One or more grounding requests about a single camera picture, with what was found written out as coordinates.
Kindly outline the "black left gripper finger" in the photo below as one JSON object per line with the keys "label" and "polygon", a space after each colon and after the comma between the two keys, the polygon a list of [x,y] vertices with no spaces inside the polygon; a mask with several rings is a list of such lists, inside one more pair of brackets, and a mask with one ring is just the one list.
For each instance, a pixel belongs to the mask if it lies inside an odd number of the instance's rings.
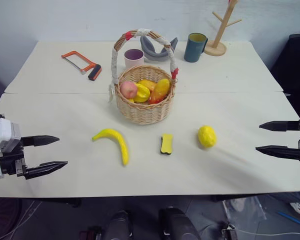
{"label": "black left gripper finger", "polygon": [[35,135],[35,136],[22,137],[20,139],[20,144],[23,147],[27,147],[27,146],[38,147],[38,146],[49,145],[59,140],[60,139],[58,137],[51,136],[51,135]]}
{"label": "black left gripper finger", "polygon": [[27,168],[24,173],[24,177],[26,180],[45,176],[48,174],[53,173],[54,171],[57,171],[67,165],[67,161],[52,161],[52,162],[46,162],[42,163],[37,167],[33,168]]}

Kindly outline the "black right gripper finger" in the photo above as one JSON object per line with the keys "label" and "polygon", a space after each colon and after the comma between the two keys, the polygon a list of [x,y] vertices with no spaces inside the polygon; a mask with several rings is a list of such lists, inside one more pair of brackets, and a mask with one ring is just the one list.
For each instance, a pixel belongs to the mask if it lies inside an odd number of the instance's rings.
{"label": "black right gripper finger", "polygon": [[300,149],[287,146],[267,145],[255,148],[257,151],[276,158],[300,160]]}
{"label": "black right gripper finger", "polygon": [[300,122],[299,121],[270,121],[259,125],[259,128],[273,131],[273,132],[300,131]]}

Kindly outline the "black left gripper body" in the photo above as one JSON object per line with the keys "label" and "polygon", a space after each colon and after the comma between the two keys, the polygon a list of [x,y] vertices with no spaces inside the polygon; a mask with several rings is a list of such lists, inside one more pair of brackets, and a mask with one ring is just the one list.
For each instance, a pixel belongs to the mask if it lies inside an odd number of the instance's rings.
{"label": "black left gripper body", "polygon": [[27,166],[24,159],[24,147],[28,137],[22,137],[12,150],[4,150],[0,156],[0,167],[3,174],[27,178]]}

